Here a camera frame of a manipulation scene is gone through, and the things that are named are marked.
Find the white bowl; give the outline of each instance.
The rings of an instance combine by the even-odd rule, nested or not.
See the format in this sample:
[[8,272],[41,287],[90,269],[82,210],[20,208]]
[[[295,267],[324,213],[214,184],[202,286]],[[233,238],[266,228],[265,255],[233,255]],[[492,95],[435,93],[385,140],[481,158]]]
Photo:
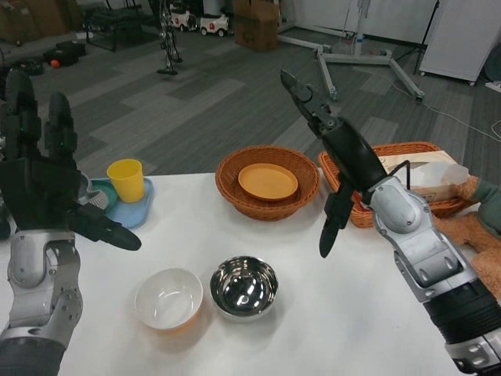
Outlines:
[[138,318],[153,329],[173,330],[196,315],[204,289],[184,269],[166,269],[148,278],[135,296]]

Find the white tissue box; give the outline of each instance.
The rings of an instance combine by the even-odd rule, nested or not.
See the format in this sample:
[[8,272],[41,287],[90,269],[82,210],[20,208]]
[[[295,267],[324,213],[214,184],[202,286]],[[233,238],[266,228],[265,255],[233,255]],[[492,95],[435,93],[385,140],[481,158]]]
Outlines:
[[[452,200],[456,197],[452,189],[453,185],[442,182],[442,176],[447,167],[456,164],[456,161],[445,151],[380,156],[379,158],[388,173],[403,161],[410,161],[410,188],[427,202]],[[407,181],[406,170],[404,167],[398,174],[395,174],[403,186]]]

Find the orange plate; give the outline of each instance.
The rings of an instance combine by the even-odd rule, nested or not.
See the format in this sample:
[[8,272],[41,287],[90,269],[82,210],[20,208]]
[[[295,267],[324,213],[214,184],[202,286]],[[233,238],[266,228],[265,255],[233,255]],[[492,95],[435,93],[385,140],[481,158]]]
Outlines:
[[240,171],[238,182],[252,197],[264,201],[280,201],[297,191],[296,176],[276,164],[251,164]]

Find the yellow cup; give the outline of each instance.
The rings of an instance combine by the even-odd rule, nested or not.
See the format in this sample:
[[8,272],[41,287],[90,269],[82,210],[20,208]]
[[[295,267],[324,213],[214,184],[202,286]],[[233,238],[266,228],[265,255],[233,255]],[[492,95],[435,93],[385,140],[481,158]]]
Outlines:
[[123,202],[131,204],[144,197],[144,177],[140,161],[136,159],[116,161],[106,173]]

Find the red ball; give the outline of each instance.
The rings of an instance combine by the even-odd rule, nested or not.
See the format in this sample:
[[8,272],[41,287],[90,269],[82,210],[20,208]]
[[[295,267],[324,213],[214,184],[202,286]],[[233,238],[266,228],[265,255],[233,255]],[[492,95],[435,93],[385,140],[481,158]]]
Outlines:
[[51,61],[50,65],[52,65],[54,69],[61,68],[61,63],[58,60]]

